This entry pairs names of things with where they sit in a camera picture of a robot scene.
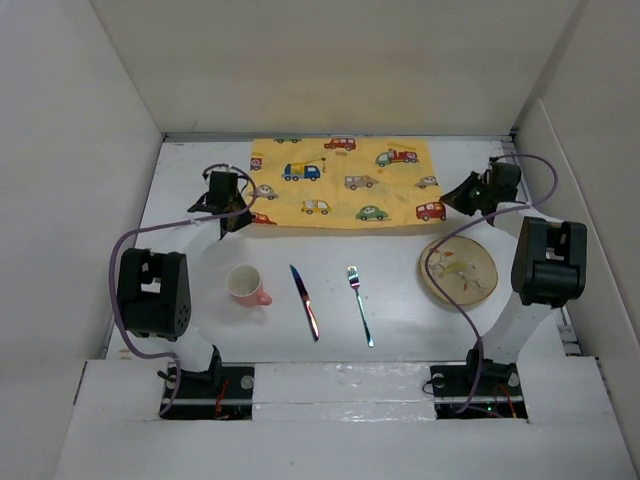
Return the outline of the beige bird-pattern plate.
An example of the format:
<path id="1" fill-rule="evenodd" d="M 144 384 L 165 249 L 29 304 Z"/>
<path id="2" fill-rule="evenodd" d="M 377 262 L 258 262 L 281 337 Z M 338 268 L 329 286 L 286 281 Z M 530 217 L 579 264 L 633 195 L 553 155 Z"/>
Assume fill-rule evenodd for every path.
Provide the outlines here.
<path id="1" fill-rule="evenodd" d="M 437 241 L 421 253 L 419 267 L 427 288 L 444 302 L 474 305 L 489 297 L 498 285 L 498 269 L 489 252 L 475 240 L 456 236 L 441 247 Z"/>

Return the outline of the pink ceramic mug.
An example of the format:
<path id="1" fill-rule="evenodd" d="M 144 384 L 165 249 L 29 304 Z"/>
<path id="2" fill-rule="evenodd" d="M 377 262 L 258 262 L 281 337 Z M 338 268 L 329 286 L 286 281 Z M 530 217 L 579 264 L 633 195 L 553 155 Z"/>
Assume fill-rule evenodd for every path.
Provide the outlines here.
<path id="1" fill-rule="evenodd" d="M 249 265 L 241 265 L 229 272 L 226 287 L 234 300 L 245 307 L 266 307 L 273 302 L 264 291 L 259 271 Z"/>

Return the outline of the iridescent table knife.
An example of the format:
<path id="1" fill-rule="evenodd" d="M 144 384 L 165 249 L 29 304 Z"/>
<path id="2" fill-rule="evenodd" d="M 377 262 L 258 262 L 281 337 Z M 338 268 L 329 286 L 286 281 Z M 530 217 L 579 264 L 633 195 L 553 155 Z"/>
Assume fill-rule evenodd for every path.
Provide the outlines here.
<path id="1" fill-rule="evenodd" d="M 308 294 L 308 291 L 305 287 L 305 284 L 302 280 L 302 277 L 299 273 L 299 271 L 297 270 L 297 268 L 293 265 L 289 265 L 291 273 L 292 273 L 292 277 L 294 279 L 295 285 L 296 285 L 296 289 L 298 290 L 302 305 L 305 309 L 305 313 L 306 313 L 306 317 L 309 323 L 309 327 L 310 327 L 310 331 L 311 331 L 311 335 L 313 337 L 313 340 L 315 342 L 319 341 L 319 326 L 317 323 L 317 319 L 316 316 L 312 310 L 311 307 L 311 299 L 310 296 Z"/>

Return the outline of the yellow car-print cloth placemat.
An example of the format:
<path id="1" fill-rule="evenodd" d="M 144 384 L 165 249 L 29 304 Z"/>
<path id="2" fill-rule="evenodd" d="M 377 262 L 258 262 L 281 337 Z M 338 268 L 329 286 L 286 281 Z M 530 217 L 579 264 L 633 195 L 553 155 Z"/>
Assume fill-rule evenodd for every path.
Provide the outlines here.
<path id="1" fill-rule="evenodd" d="M 247 192 L 258 224 L 338 230 L 446 220 L 428 144 L 418 138 L 253 142 Z"/>

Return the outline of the iridescent fork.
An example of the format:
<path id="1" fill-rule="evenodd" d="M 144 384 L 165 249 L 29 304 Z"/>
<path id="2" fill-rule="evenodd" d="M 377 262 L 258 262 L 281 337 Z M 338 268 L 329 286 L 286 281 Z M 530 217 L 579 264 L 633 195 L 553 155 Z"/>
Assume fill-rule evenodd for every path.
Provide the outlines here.
<path id="1" fill-rule="evenodd" d="M 366 337 L 367 346 L 369 348 L 373 348 L 375 343 L 374 343 L 374 339 L 373 339 L 372 334 L 371 334 L 370 329 L 369 329 L 366 313 L 365 313 L 365 310 L 364 310 L 364 305 L 363 305 L 363 302 L 362 302 L 362 297 L 360 295 L 360 285 L 361 285 L 361 283 L 360 283 L 359 272 L 358 272 L 358 269 L 357 269 L 356 266 L 350 265 L 347 268 L 347 277 L 348 277 L 349 285 L 353 289 L 355 297 L 356 297 L 356 301 L 357 301 L 357 304 L 358 304 L 361 321 L 362 321 L 363 328 L 364 328 L 364 333 L 365 333 L 365 337 Z"/>

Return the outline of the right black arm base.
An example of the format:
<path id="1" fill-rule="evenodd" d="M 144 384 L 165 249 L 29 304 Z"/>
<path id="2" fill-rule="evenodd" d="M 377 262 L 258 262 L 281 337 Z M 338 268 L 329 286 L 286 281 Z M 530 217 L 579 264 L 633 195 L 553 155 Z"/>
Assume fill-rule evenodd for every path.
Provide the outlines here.
<path id="1" fill-rule="evenodd" d="M 434 401 L 438 420 L 528 418 L 520 375 L 514 363 L 484 360 L 448 362 L 430 366 L 422 392 Z"/>

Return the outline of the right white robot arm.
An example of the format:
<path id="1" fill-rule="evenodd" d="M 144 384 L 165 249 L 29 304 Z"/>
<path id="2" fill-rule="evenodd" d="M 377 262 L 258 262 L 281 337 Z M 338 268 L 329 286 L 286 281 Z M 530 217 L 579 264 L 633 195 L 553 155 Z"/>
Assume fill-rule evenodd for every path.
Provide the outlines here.
<path id="1" fill-rule="evenodd" d="M 522 348 L 539 324 L 584 292 L 587 276 L 587 227 L 546 216 L 537 207 L 553 195 L 529 204 L 518 202 L 522 172 L 508 154 L 489 159 L 483 173 L 471 172 L 440 201 L 517 239 L 510 273 L 512 294 L 493 326 L 467 353 L 462 381 L 483 394 L 516 375 Z"/>

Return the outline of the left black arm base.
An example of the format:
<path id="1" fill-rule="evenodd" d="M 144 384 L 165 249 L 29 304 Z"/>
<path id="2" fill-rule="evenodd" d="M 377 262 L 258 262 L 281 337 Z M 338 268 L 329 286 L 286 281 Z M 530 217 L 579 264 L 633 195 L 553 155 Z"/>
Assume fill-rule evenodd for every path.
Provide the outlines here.
<path id="1" fill-rule="evenodd" d="M 165 381 L 159 407 L 164 420 L 244 421 L 252 419 L 255 382 L 254 364 L 222 363 L 203 372 L 181 372 L 177 395 L 167 411 L 174 392 L 176 368 L 159 372 Z"/>

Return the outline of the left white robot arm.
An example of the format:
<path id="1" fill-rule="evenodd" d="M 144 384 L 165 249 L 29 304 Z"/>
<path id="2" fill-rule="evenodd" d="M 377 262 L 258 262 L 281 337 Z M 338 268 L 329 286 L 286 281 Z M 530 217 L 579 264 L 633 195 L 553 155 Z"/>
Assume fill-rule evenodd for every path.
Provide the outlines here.
<path id="1" fill-rule="evenodd" d="M 149 248 L 122 246 L 131 237 L 217 221 L 222 233 L 238 230 L 252 220 L 253 197 L 244 198 L 255 182 L 228 164 L 205 168 L 207 190 L 188 207 L 185 220 L 141 227 L 123 234 L 109 264 L 109 294 L 114 320 L 126 348 L 145 360 L 167 358 L 179 374 L 189 372 L 188 384 L 201 396 L 222 387 L 222 371 L 215 365 L 216 349 L 190 325 L 192 314 L 187 255 L 160 253 Z"/>

